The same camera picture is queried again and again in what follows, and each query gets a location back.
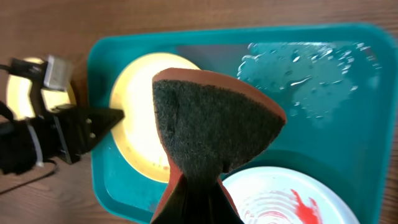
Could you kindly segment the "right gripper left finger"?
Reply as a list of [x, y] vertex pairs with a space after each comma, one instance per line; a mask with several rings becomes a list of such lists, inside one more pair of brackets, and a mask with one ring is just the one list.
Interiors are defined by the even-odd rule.
[[179, 179], [151, 224], [189, 224], [193, 221], [192, 192], [187, 179]]

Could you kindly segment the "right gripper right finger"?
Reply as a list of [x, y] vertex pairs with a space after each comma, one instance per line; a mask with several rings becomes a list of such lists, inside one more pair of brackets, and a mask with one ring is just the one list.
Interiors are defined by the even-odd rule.
[[202, 224], [243, 224], [218, 182], [206, 194], [200, 196], [198, 222]]

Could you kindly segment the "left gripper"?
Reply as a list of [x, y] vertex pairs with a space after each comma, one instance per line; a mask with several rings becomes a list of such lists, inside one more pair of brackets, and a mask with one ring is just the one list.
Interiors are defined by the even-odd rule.
[[60, 105], [43, 116], [17, 120], [1, 103], [1, 116], [1, 172], [22, 174], [52, 157], [76, 162], [124, 119], [124, 112]]

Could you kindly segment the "yellow-green plate top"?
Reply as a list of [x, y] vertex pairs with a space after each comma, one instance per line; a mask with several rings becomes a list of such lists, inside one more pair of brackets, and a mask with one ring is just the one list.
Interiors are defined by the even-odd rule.
[[146, 54], [122, 70], [109, 99], [110, 108], [124, 112], [124, 119], [111, 130], [119, 152], [138, 173], [161, 183], [169, 181], [170, 166], [157, 134], [152, 78], [167, 68], [199, 69], [179, 55]]

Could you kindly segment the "yellow-green plate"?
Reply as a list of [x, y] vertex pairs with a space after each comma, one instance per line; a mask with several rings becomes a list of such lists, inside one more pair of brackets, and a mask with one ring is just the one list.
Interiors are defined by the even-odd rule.
[[60, 105], [74, 105], [75, 95], [69, 84], [67, 91], [44, 87], [47, 58], [13, 58], [6, 71], [9, 74], [6, 104], [17, 119], [43, 116], [47, 110]]
[[179, 55], [146, 54], [122, 70], [109, 99], [110, 108], [124, 112], [124, 119], [111, 130], [119, 152], [138, 173], [161, 183], [169, 181], [170, 166], [157, 134], [152, 78], [167, 68], [199, 69]]

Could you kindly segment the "light blue plate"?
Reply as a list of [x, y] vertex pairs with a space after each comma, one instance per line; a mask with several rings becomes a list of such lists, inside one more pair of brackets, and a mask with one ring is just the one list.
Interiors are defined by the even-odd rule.
[[281, 167], [253, 167], [223, 181], [244, 223], [359, 224], [349, 206], [316, 179]]

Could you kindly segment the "red black sponge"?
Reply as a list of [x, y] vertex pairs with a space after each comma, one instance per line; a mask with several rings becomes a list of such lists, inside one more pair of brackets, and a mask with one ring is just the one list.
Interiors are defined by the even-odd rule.
[[286, 124], [284, 110], [257, 88], [205, 70], [168, 68], [152, 79], [157, 132], [170, 164], [168, 186], [154, 217], [179, 179], [192, 192], [192, 223], [200, 196], [231, 172], [262, 153]]

